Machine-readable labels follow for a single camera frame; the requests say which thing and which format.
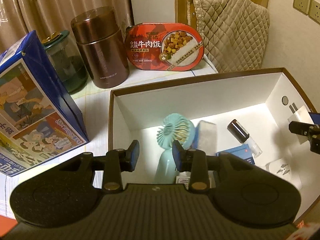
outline blue box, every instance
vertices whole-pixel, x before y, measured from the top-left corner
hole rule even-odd
[[[86,143],[82,113],[32,31],[0,55],[0,172],[12,177]]]
[[[238,156],[239,158],[241,158],[243,160],[246,160],[247,162],[249,162],[251,164],[255,164],[254,163],[254,159],[252,157],[252,152],[251,152],[251,150],[249,148],[249,145],[247,145],[247,144],[243,144],[243,145],[238,146],[238,147],[234,147],[234,148],[231,148],[231,149],[228,149],[228,150],[217,152],[217,156],[219,156],[219,154],[221,152],[231,153],[231,154],[233,154],[235,156]]]

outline white bottle cap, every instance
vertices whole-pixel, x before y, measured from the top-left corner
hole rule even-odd
[[[244,142],[244,144],[246,143],[249,145],[249,148],[252,151],[254,158],[257,158],[262,153],[262,150],[257,145],[257,143],[251,138],[251,136]]]

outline printed packaging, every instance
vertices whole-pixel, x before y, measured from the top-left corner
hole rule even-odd
[[[228,149],[228,150],[224,150],[224,151],[221,151],[221,152],[231,153],[231,154],[233,154],[235,156],[238,156],[239,158],[241,158],[243,160],[246,160],[247,162],[255,165],[254,159],[252,157],[252,152],[251,152],[248,144],[243,144],[241,146],[234,147],[234,148],[231,148],[231,149]]]
[[[143,70],[185,71],[203,57],[200,34],[182,23],[138,24],[124,41],[129,61]]]
[[[0,172],[12,177],[87,142],[82,113],[32,31],[0,55]]]
[[[184,186],[186,187],[186,190],[189,189],[189,182],[190,182],[190,177],[188,176],[176,176],[176,184],[184,184]]]

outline wall socket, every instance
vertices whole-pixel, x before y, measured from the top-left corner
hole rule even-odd
[[[310,2],[309,16],[320,23],[320,3],[315,0],[311,0]]]
[[[293,0],[293,7],[308,14],[310,6],[310,0]]]

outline red food package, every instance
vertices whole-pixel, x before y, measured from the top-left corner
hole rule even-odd
[[[138,24],[124,41],[129,61],[143,70],[185,71],[203,57],[200,34],[182,23]]]

